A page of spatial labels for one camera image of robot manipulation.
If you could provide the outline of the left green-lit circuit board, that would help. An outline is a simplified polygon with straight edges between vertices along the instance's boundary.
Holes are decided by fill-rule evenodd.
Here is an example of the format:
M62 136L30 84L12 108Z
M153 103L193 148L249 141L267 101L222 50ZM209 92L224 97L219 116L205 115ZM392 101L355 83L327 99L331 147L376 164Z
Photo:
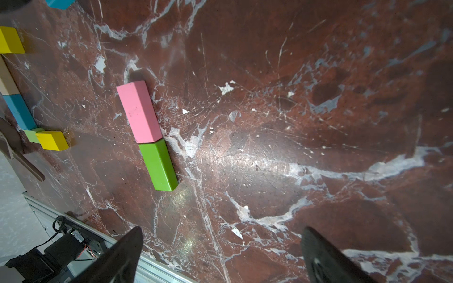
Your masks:
M41 252L37 245L24 255L9 259L1 266L1 272L15 283L57 282L69 264L82 261L84 252L88 252L88 261L92 262L108 250L103 238L66 216L56 217L52 228L55 234L43 243L50 246Z

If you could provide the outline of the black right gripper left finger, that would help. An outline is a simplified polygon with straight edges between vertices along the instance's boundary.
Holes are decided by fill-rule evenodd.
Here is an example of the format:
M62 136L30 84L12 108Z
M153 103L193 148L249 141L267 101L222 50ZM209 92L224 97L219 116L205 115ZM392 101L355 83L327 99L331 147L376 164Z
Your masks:
M72 282L133 283L142 247L143 232L136 226Z

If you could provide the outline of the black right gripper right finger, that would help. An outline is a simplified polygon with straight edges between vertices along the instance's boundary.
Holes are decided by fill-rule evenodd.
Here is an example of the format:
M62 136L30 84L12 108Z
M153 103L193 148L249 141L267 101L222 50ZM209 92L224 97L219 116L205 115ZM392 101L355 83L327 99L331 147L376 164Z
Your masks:
M310 226L306 226L303 230L301 249L311 283L375 282L371 276Z

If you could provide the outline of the lime green block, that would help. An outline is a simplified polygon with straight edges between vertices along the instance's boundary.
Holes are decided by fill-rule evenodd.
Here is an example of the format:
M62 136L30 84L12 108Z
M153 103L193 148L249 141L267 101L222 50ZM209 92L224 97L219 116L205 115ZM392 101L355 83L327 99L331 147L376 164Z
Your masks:
M44 132L45 130L43 128L34 128L34 129L31 129L31 130L23 130L23 132L25 133L27 139L31 142L31 143L37 143L37 144L40 144L40 141L37 137L37 133L41 133L41 132Z

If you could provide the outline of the beige wooden block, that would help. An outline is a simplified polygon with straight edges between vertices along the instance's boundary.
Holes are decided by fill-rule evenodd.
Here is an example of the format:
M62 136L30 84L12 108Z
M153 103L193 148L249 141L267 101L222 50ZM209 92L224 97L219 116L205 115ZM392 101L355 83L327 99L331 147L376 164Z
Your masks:
M3 57L0 57L0 79L0 91L2 95L10 96L20 94Z

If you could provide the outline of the yellow block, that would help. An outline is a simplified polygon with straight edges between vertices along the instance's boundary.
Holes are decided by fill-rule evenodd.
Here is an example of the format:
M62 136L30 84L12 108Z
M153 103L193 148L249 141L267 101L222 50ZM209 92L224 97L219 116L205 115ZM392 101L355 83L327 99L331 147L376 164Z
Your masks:
M64 134L59 131L43 131L36 134L40 145L45 150L64 151L69 145Z
M1 29L1 54L25 54L25 49L19 38L17 30L13 27L0 27Z

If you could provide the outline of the dark teal block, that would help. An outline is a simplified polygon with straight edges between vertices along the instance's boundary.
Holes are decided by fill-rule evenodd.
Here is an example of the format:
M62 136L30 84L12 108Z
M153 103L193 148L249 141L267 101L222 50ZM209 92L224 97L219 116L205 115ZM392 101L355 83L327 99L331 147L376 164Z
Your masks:
M46 4L50 8L66 10L69 8L76 0L46 0Z

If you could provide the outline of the pink block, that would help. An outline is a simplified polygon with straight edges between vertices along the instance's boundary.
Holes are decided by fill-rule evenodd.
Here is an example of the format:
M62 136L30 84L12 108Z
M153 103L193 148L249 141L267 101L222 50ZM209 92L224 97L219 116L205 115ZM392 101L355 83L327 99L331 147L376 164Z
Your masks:
M154 143L163 138L145 81L116 87L134 139L138 144Z

